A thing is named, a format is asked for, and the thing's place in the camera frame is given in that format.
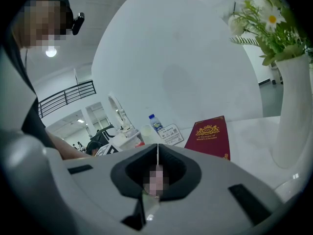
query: paper card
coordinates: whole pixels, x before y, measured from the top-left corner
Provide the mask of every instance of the paper card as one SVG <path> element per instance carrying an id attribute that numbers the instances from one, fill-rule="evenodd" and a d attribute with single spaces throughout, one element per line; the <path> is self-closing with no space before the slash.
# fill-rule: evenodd
<path id="1" fill-rule="evenodd" d="M 165 144 L 175 145 L 184 140 L 175 124 L 170 124 L 158 131 Z"/>

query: railing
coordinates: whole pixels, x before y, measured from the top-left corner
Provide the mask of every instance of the railing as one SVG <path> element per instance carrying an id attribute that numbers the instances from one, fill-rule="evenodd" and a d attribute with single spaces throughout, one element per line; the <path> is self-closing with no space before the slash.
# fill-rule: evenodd
<path id="1" fill-rule="evenodd" d="M 38 105 L 39 117 L 43 118 L 63 106 L 93 94 L 96 94 L 93 81 L 69 87 L 40 101 Z"/>

